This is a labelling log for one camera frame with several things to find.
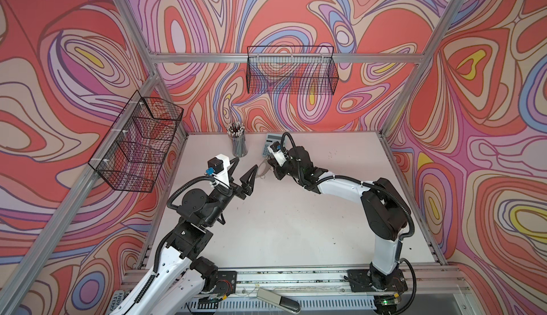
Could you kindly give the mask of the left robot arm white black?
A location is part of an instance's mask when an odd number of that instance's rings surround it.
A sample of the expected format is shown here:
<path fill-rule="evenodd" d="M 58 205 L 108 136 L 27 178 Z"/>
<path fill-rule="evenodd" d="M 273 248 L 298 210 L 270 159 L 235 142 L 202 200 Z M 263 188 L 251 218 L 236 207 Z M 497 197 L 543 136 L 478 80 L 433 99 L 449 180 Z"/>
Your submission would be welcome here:
<path fill-rule="evenodd" d="M 186 182 L 168 198 L 178 223 L 159 242 L 153 264 L 111 314 L 176 314 L 198 294 L 215 289 L 218 267 L 201 255 L 212 239 L 211 227 L 225 224 L 224 211 L 234 198 L 252 195 L 258 165 L 236 183 L 239 158 L 219 154 L 208 161 L 204 175 Z"/>

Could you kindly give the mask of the printed booklet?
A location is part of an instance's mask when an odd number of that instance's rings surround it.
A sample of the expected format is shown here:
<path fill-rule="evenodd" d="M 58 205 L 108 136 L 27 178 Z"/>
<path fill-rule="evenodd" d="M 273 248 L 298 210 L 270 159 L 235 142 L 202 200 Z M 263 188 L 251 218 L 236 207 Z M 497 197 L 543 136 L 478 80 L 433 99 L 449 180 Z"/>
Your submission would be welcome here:
<path fill-rule="evenodd" d="M 114 312 L 128 295 L 129 292 L 127 290 L 116 290 L 109 301 L 105 315 L 109 315 Z"/>

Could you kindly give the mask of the teal calculator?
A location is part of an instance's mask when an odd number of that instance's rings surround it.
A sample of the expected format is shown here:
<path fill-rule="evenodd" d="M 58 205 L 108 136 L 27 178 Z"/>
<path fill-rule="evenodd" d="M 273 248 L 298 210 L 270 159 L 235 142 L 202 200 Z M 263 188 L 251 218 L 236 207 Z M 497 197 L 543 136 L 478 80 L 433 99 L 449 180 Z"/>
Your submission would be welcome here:
<path fill-rule="evenodd" d="M 268 134 L 266 134 L 266 140 L 265 140 L 265 144 L 264 144 L 264 148 L 263 148 L 263 152 L 262 152 L 262 155 L 264 157 L 269 155 L 269 147 L 274 142 L 281 142 L 281 137 L 282 137 L 282 134 L 277 134 L 277 133 L 268 133 Z"/>

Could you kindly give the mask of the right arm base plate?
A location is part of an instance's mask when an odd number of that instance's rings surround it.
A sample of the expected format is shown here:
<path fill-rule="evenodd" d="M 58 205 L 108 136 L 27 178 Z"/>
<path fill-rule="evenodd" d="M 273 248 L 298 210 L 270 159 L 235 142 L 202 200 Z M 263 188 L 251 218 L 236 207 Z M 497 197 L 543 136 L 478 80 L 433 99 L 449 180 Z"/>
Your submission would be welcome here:
<path fill-rule="evenodd" d="M 389 275 L 383 275 L 374 269 L 349 269 L 344 279 L 350 284 L 351 291 L 354 293 L 401 294 L 408 290 L 406 279 L 400 269 L 395 269 Z"/>

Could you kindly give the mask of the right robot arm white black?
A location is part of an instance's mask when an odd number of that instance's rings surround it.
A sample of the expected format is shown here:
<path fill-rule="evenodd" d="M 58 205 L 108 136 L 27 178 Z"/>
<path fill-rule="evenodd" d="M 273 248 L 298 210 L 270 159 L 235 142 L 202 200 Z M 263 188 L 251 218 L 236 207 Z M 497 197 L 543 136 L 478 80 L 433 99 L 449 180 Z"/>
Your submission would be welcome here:
<path fill-rule="evenodd" d="M 365 182 L 316 167 L 309 152 L 297 146 L 292 135 L 284 132 L 280 141 L 268 147 L 268 164 L 278 180 L 290 176 L 303 189 L 318 195 L 333 195 L 357 202 L 375 235 L 375 251 L 369 267 L 373 289 L 384 291 L 400 271 L 403 240 L 415 233 L 411 209 L 385 178 Z"/>

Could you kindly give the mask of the pencil cup with pencils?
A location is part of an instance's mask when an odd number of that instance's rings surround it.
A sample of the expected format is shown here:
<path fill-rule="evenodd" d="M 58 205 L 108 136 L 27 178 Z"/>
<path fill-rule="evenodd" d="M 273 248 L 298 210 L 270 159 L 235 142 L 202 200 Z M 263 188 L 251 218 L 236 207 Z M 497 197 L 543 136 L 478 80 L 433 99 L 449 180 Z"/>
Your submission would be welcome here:
<path fill-rule="evenodd" d="M 247 154 L 244 124 L 233 122 L 228 126 L 226 132 L 232 143 L 233 155 L 238 158 L 244 157 Z"/>

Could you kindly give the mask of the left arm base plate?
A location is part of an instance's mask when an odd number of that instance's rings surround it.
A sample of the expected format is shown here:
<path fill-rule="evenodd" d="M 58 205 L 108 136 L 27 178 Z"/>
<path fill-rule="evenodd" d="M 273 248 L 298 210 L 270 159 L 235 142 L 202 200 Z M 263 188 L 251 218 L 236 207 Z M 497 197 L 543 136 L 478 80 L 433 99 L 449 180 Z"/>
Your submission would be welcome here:
<path fill-rule="evenodd" d="M 174 286 L 175 291 L 183 295 L 217 294 L 229 296 L 236 291 L 235 272 L 214 272 L 203 276 L 196 270 L 189 269 Z"/>

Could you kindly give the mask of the grey foot pedal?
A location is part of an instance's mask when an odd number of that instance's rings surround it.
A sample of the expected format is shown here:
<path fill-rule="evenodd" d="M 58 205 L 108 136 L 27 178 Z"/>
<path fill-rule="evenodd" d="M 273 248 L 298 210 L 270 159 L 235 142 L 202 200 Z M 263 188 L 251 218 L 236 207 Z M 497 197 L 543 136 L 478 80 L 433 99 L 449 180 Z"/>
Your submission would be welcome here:
<path fill-rule="evenodd" d="M 259 288 L 256 297 L 290 314 L 299 314 L 301 312 L 301 305 L 296 300 L 289 299 L 271 290 Z"/>

